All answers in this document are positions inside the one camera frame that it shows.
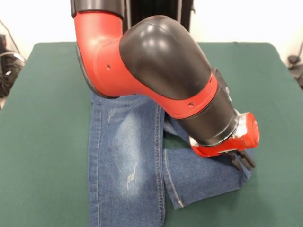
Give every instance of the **table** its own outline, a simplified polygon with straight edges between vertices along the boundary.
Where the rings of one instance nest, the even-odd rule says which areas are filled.
[[[174,210],[165,227],[301,227],[303,96],[268,43],[199,43],[254,113],[257,168],[239,191]],[[0,113],[0,226],[87,227],[89,89],[75,43],[36,44]],[[182,147],[168,137],[165,147]]]

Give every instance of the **stitching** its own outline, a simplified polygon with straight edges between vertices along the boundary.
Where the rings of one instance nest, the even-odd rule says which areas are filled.
[[[100,111],[100,133],[99,133],[99,142],[98,142],[98,157],[97,157],[97,201],[98,201],[98,226],[101,227],[101,220],[100,220],[100,203],[99,203],[99,149],[101,143],[101,134],[102,134],[102,99],[100,100],[101,111]]]
[[[169,171],[169,164],[168,164],[168,160],[167,160],[167,150],[166,149],[164,150],[164,159],[165,159],[165,163],[166,163],[166,170],[168,172],[169,180],[170,180],[170,183],[172,185],[172,189],[174,191],[175,197],[178,200],[178,203],[180,204],[180,206],[183,208],[184,205],[183,205],[182,201],[180,200],[180,198],[178,196],[177,190],[176,190],[175,185],[174,185],[174,183],[172,181],[172,178],[171,178],[171,174],[170,174],[170,171]]]
[[[161,164],[160,164],[160,116],[161,116],[161,108],[160,106],[156,109],[156,124],[155,124],[155,167],[156,167],[156,182],[158,189],[158,208],[160,215],[161,225],[164,225],[164,210],[165,204],[163,203],[163,187],[161,183]]]

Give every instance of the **cable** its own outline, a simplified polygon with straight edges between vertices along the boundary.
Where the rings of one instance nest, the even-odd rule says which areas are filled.
[[[13,44],[14,44],[16,50],[17,50],[17,52],[20,54],[20,51],[19,51],[19,49],[18,49],[18,47],[17,47],[17,45],[16,45],[16,43],[15,43],[15,41],[14,41],[12,35],[11,35],[9,29],[4,25],[4,23],[1,21],[1,19],[0,19],[0,24],[2,24],[2,26],[4,27],[4,29],[8,32],[8,34],[9,34],[9,36],[10,36],[10,39],[12,40],[12,42],[13,42]]]
[[[25,58],[21,56],[21,54],[17,53],[17,52],[13,52],[13,51],[9,51],[9,52],[4,52],[2,54],[0,54],[0,58],[5,56],[5,55],[8,55],[8,54],[12,54],[15,58],[18,58],[20,61],[22,62],[26,62]]]
[[[299,57],[301,56],[302,49],[303,49],[303,41],[302,41],[302,43],[301,43],[301,47],[300,47],[300,50],[299,50],[299,54],[298,54]]]

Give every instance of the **denim jeans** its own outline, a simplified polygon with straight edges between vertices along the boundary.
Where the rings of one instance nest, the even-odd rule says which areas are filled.
[[[240,189],[250,178],[225,156],[198,157],[163,148],[164,131],[188,135],[146,96],[103,99],[91,92],[89,219],[91,227],[161,227],[165,190],[175,209]]]

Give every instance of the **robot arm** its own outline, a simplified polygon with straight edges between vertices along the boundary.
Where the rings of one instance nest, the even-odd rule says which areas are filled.
[[[179,22],[152,16],[123,34],[123,0],[71,0],[71,11],[83,75],[97,95],[150,97],[202,157],[258,145],[253,115],[233,108],[219,72]]]

